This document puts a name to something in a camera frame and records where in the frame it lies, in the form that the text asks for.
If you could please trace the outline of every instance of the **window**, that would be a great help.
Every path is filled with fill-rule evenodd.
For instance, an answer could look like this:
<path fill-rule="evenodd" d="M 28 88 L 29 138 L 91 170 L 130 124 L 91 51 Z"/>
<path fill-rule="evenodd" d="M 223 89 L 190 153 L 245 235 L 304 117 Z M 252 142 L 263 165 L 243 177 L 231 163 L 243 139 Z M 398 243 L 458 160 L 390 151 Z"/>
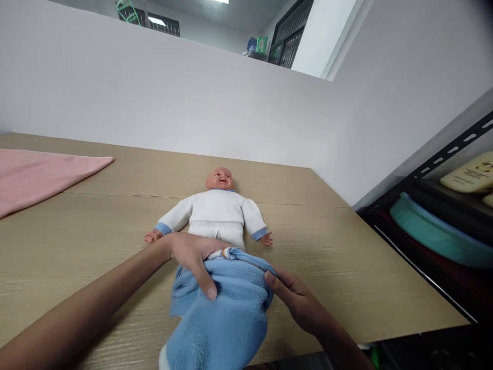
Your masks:
<path fill-rule="evenodd" d="M 267 62 L 291 68 L 313 0 L 299 0 L 276 24 Z"/>
<path fill-rule="evenodd" d="M 129 1 L 119 1 L 117 9 L 122 21 L 180 37 L 180 23 L 178 21 L 153 13 L 147 13 L 146 19 L 145 11 L 134 8 Z"/>

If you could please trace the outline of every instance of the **teal container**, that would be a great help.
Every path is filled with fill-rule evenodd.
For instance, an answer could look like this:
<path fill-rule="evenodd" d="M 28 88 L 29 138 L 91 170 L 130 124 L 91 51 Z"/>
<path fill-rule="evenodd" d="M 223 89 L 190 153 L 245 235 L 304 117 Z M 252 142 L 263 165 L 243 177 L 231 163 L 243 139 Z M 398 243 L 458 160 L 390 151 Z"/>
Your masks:
<path fill-rule="evenodd" d="M 409 236 L 440 256 L 468 267 L 493 268 L 493 247 L 443 222 L 407 193 L 401 193 L 390 216 Z"/>

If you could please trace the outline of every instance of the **yellow container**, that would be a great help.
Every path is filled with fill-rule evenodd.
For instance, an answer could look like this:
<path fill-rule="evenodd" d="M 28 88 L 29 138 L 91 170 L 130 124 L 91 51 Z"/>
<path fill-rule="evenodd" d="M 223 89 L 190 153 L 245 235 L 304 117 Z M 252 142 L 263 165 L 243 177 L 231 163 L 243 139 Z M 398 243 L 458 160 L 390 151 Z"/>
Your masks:
<path fill-rule="evenodd" d="M 486 195 L 483 198 L 483 203 L 485 203 L 488 207 L 493 208 L 493 193 L 490 195 Z"/>
<path fill-rule="evenodd" d="M 482 193 L 493 187 L 493 152 L 486 152 L 440 179 L 460 193 Z"/>

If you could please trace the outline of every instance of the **doll face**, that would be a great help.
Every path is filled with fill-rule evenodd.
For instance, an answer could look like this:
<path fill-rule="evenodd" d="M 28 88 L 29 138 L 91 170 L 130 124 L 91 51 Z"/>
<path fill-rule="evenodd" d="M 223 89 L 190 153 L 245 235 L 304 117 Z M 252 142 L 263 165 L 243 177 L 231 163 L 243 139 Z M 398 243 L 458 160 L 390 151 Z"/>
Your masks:
<path fill-rule="evenodd" d="M 210 189 L 233 190 L 235 182 L 231 171 L 225 167 L 218 167 L 211 171 L 205 179 L 205 187 Z"/>

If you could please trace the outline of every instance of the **ceiling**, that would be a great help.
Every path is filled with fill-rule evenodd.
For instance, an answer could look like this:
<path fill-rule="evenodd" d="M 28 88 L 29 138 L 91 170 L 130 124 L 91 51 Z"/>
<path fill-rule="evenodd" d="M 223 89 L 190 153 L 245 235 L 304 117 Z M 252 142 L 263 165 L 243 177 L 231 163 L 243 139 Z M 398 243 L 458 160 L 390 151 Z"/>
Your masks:
<path fill-rule="evenodd" d="M 263 32 L 287 0 L 147 0 L 245 32 Z"/>

